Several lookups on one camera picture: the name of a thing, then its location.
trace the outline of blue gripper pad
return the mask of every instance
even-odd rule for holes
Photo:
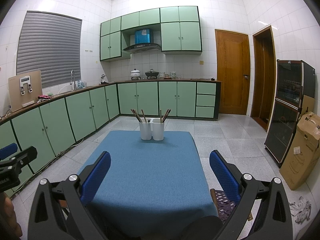
[[[94,168],[92,169],[87,179],[82,184],[80,201],[84,206],[93,200],[98,188],[100,187],[103,179],[105,178],[110,168],[110,165],[111,165],[110,153],[104,151],[103,154],[104,155],[102,156],[102,158],[98,161],[98,163],[95,163]]]
[[[10,155],[16,153],[18,151],[18,146],[15,143],[12,143],[2,149],[0,149],[0,160],[4,160]]]
[[[227,198],[238,204],[241,196],[239,194],[239,184],[236,179],[215,151],[210,153],[209,162]]]

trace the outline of metal faucet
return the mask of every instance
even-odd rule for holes
[[[70,81],[70,85],[72,85],[72,74],[73,74],[73,82],[74,82],[74,90],[76,90],[76,74],[74,70],[71,70],[71,81]]]

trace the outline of tile floor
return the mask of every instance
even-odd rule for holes
[[[65,153],[30,182],[19,194],[16,194],[13,203],[18,222],[24,232],[24,236],[21,239],[27,239],[28,216],[39,180],[48,178],[51,182],[60,181],[64,180],[69,174],[76,173],[99,143],[112,130],[139,130],[139,123],[134,117],[118,117]],[[263,145],[267,133],[248,116],[220,114],[218,121],[167,119],[165,130],[190,132],[195,140],[209,188],[222,189],[209,165],[209,154],[214,149],[219,150],[226,161],[235,164],[242,173],[248,172],[260,180],[270,181],[273,177],[282,179],[276,162]],[[298,202],[299,196],[303,195],[314,203],[306,184],[296,191],[291,191],[285,183],[284,187],[290,202]],[[259,201],[256,201],[252,209],[254,217],[258,208]],[[247,236],[251,226],[252,221],[246,223],[239,237],[240,239]],[[299,230],[300,228],[293,226],[294,236]]]

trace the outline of white label sticker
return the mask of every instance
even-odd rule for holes
[[[300,154],[300,146],[293,148],[293,154]]]

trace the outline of gray roller blind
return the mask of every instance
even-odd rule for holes
[[[17,52],[17,74],[41,70],[42,87],[76,80],[80,72],[81,20],[27,11]]]

